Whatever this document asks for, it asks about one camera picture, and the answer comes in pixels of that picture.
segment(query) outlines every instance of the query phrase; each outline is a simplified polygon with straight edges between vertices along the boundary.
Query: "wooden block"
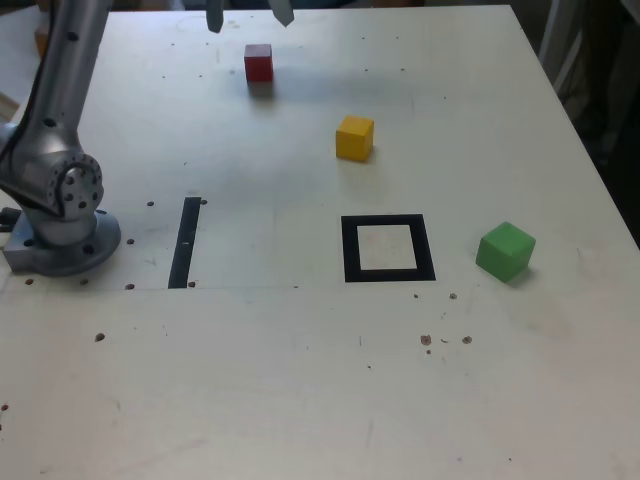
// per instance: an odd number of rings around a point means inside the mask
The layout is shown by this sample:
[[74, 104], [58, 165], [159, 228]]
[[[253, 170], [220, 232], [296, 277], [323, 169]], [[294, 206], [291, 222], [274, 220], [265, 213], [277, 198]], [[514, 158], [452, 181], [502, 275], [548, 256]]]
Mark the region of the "wooden block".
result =
[[38, 53], [40, 58], [44, 56], [44, 52], [47, 49], [47, 42], [49, 41], [49, 21], [44, 20], [38, 29], [35, 31], [36, 45], [38, 47]]
[[244, 68], [247, 82], [272, 82], [271, 45], [247, 45], [244, 49]]
[[502, 282], [508, 282], [529, 265], [536, 239], [504, 222], [480, 240], [476, 264]]
[[347, 115], [336, 131], [336, 156], [366, 162], [373, 148], [373, 120]]

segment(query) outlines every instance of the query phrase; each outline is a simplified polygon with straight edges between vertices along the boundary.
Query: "yellow cube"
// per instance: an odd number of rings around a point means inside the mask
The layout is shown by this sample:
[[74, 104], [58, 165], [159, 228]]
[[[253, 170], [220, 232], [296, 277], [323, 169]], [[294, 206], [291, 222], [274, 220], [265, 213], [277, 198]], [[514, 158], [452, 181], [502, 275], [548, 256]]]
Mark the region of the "yellow cube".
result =
[[347, 115], [336, 130], [336, 156], [366, 162], [373, 148], [373, 120]]

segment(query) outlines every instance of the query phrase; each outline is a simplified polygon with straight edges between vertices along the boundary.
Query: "red cube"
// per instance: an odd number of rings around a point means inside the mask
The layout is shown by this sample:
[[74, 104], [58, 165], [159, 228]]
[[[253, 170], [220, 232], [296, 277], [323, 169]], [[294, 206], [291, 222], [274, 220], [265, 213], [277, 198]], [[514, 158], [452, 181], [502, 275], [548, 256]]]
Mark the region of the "red cube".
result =
[[244, 49], [247, 82], [272, 82], [271, 45], [247, 45]]

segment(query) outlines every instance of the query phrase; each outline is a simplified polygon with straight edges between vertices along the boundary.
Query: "metal mounting plate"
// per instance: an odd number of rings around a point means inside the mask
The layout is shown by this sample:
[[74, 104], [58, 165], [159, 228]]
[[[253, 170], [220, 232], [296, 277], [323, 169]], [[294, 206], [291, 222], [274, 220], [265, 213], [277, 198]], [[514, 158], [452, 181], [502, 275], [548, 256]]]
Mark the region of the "metal mounting plate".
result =
[[38, 242], [26, 215], [20, 215], [4, 257], [13, 272], [36, 272], [48, 277], [62, 277], [84, 272], [104, 262], [118, 248], [120, 226], [113, 215], [102, 210], [94, 213], [97, 226], [82, 242], [52, 247]]

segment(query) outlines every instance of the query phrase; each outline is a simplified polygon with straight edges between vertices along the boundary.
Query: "black tape strip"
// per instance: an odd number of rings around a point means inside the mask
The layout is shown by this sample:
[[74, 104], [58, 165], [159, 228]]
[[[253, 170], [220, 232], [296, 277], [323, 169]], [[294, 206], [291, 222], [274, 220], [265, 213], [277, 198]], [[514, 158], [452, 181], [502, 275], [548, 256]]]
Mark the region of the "black tape strip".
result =
[[200, 197], [185, 198], [176, 249], [173, 252], [171, 273], [169, 274], [169, 288], [187, 288], [191, 254], [196, 241], [198, 215], [200, 215]]

